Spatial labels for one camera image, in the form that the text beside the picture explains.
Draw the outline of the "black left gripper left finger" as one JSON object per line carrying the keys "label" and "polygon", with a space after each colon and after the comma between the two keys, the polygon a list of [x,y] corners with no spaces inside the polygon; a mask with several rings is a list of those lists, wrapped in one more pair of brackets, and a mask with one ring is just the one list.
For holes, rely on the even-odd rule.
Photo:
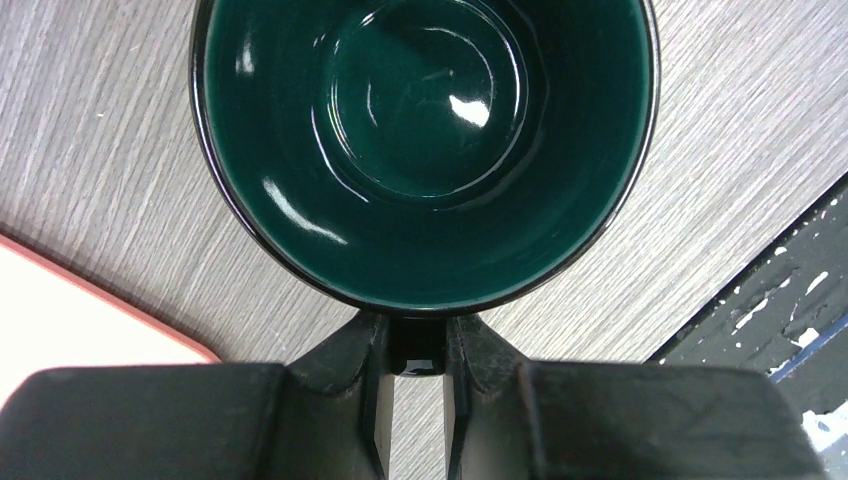
{"label": "black left gripper left finger", "polygon": [[56,368],[1,412],[5,479],[382,479],[386,319],[295,362]]}

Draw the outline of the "pink plastic tray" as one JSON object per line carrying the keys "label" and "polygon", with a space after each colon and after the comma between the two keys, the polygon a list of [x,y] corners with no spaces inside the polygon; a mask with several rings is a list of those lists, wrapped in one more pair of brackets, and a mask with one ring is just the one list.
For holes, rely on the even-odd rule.
{"label": "pink plastic tray", "polygon": [[63,367],[217,363],[177,331],[23,245],[1,239],[1,399]]}

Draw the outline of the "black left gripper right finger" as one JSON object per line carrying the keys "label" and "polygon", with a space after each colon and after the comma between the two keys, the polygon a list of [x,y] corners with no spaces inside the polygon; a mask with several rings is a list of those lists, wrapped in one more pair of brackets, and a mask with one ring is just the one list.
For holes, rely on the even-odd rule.
{"label": "black left gripper right finger", "polygon": [[446,325],[452,479],[822,479],[796,413],[738,369],[532,360]]}

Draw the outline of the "dark green mug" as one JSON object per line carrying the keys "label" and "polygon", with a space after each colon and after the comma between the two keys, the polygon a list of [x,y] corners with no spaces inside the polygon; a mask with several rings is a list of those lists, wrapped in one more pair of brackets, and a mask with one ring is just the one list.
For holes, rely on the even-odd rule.
{"label": "dark green mug", "polygon": [[656,123],[649,1],[199,1],[194,124],[249,235],[394,320],[392,369],[572,265],[633,189]]}

